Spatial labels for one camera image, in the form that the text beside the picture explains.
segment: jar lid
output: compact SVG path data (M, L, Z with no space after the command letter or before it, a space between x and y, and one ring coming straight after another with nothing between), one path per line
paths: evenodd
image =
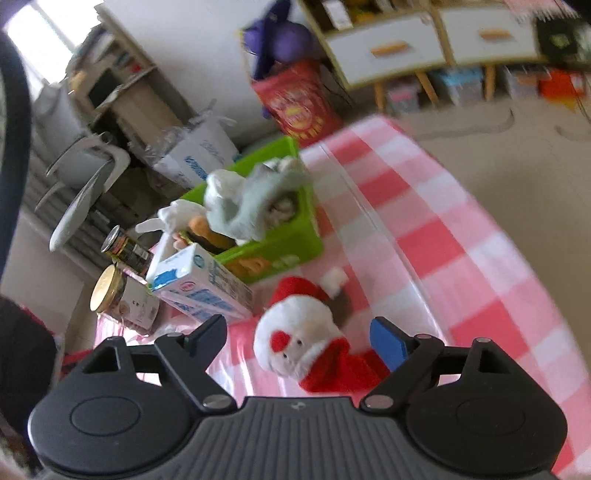
M105 253L109 248L111 248L120 230L121 226L119 225L113 227L113 229L109 232L109 235L107 235L107 238L105 238L105 241L103 242L103 245L100 248L101 252Z
M121 272L114 265L105 268L90 297L90 309L93 312L104 312L117 293Z

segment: table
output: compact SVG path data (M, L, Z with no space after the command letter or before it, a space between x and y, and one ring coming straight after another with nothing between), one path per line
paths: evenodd
M389 119L371 116L301 153L313 176L325 253L290 271L313 281L343 268L353 313L343 327L353 350L369 346L369 322L384 316L409 335L449 345L492 338L555 399L569 436L554 468L591 470L591 382L572 333L515 245L435 159ZM264 304L278 278L256 285ZM255 319L229 326L208 372L240 404L246 395L306 396L261 370L252 350ZM194 319L170 311L168 331ZM97 342L115 333L101 320ZM359 400L365 393L356 395Z

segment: blue and white carton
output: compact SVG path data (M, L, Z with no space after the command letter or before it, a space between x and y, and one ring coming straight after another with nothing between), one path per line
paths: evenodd
M158 298L198 320L216 313L229 320L252 315L252 290L199 244L161 261L149 287Z

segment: plastic storage bin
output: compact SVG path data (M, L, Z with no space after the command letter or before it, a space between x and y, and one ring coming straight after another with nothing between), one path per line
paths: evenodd
M454 105L464 106L482 101L482 69L446 69L433 73L437 93L447 96Z
M537 98L538 82L548 79L548 70L539 66L511 65L501 67L501 78L510 97L516 100Z
M396 82L388 86L387 98L394 113L416 113L420 110L418 93L421 86L418 82Z
M246 177L257 163L271 158L298 157L298 146L291 137L283 137L238 161L228 170ZM200 185L182 198L203 204L206 185ZM253 283L276 275L318 257L324 251L316 222L312 187L298 192L298 213L267 234L262 242L234 247L214 258L244 283Z

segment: red bag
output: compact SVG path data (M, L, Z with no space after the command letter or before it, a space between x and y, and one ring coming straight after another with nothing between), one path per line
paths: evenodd
M252 88L275 118L281 131L307 147L338 130L342 120L322 92L320 63L306 59Z

